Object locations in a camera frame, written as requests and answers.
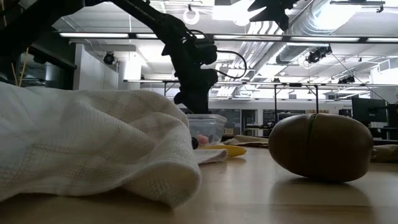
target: plastic egg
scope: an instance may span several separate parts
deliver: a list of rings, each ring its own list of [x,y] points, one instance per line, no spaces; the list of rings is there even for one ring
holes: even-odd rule
[[[269,151],[279,165],[327,182],[347,182],[365,175],[372,149],[373,137],[365,125],[333,114],[283,119],[269,136]]]

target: wooden table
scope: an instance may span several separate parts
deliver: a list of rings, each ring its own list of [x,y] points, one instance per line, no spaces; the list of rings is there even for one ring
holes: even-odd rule
[[[267,149],[248,149],[201,169],[199,193],[175,210],[121,190],[19,195],[0,203],[0,223],[398,223],[397,165],[372,165],[348,184],[319,184],[279,167]]]

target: pink object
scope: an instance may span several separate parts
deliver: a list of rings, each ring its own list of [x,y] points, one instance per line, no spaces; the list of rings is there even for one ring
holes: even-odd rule
[[[209,138],[204,136],[204,135],[202,135],[202,134],[199,134],[197,136],[197,140],[199,142],[199,145],[202,145],[202,146],[203,145],[207,145],[209,143]]]

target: white cloth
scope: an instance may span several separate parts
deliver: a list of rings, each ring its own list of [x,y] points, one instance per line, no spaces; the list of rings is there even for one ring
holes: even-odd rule
[[[149,91],[65,91],[0,83],[0,201],[122,187],[176,207],[200,185],[186,116]]]

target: plastic container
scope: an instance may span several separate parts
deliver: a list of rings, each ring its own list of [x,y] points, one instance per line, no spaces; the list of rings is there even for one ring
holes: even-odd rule
[[[227,119],[217,114],[187,114],[191,137],[196,138],[199,147],[212,146],[221,142]]]

